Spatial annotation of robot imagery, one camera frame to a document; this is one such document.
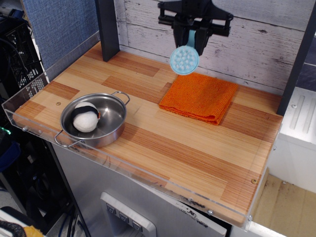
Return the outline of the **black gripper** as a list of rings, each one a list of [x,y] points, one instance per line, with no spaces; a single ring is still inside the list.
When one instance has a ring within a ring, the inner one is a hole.
[[[195,32],[195,50],[203,54],[208,39],[213,34],[227,37],[234,16],[211,0],[173,0],[158,3],[158,22],[173,29],[176,47],[188,43],[190,30]]]

